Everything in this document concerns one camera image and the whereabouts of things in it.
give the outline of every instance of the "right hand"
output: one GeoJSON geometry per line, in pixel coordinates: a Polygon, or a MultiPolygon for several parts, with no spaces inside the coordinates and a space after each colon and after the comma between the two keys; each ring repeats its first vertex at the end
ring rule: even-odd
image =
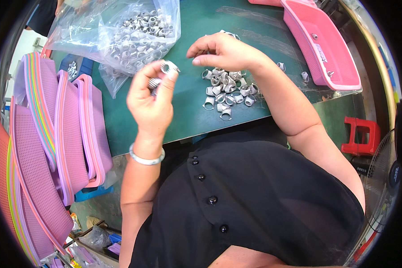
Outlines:
{"type": "Polygon", "coordinates": [[[192,64],[196,66],[219,67],[232,72],[250,71],[261,61],[270,60],[256,48],[225,33],[199,38],[189,48],[186,57],[194,58],[192,64]]]}

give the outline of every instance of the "black button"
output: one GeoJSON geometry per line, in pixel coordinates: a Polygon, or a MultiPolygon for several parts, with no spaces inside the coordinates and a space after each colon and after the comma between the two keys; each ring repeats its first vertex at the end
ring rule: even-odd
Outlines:
{"type": "Polygon", "coordinates": [[[217,197],[216,197],[216,196],[210,196],[210,197],[208,198],[208,203],[209,203],[210,205],[214,205],[215,203],[217,203],[217,197]]]}
{"type": "Polygon", "coordinates": [[[199,174],[199,175],[198,175],[198,179],[199,179],[200,181],[203,181],[203,180],[205,179],[205,175],[204,175],[204,174],[199,174]]]}
{"type": "Polygon", "coordinates": [[[226,232],[228,231],[228,229],[229,229],[229,227],[228,227],[228,225],[226,225],[226,224],[220,226],[220,231],[221,231],[222,233],[226,233],[226,232]]]}

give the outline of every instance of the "red plastic stool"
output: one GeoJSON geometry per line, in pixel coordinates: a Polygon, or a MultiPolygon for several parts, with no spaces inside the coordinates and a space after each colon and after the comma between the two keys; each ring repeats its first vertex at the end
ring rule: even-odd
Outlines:
{"type": "Polygon", "coordinates": [[[341,145],[341,152],[353,155],[374,155],[375,150],[380,144],[380,126],[374,121],[364,120],[354,117],[345,117],[345,124],[351,125],[350,142],[341,145]],[[355,143],[356,128],[362,132],[362,143],[355,143]],[[365,134],[369,133],[368,143],[365,142],[365,134]]]}

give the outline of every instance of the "left hand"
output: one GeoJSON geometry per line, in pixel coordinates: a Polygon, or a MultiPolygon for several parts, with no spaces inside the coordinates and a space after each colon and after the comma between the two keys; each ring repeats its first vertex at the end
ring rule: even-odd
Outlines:
{"type": "Polygon", "coordinates": [[[162,139],[173,119],[173,90],[178,73],[161,72],[161,63],[154,61],[134,76],[129,88],[126,104],[138,125],[138,132],[148,139],[162,139]],[[147,88],[149,78],[162,79],[157,96],[150,95],[147,88]]]}

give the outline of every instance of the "clear plastic bag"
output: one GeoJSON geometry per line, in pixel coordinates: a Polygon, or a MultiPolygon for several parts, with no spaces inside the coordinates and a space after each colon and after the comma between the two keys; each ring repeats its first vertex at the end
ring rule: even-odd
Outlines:
{"type": "Polygon", "coordinates": [[[179,38],[179,0],[91,0],[63,5],[46,48],[133,75],[164,57],[179,38]]]}
{"type": "Polygon", "coordinates": [[[92,226],[91,232],[80,237],[79,240],[96,250],[101,250],[102,248],[112,244],[112,241],[109,238],[109,233],[97,225],[92,226]]]}
{"type": "Polygon", "coordinates": [[[128,75],[125,75],[105,64],[100,64],[98,71],[100,72],[100,76],[106,84],[107,90],[109,90],[112,99],[115,99],[116,93],[118,93],[119,89],[128,79],[128,75]]]}

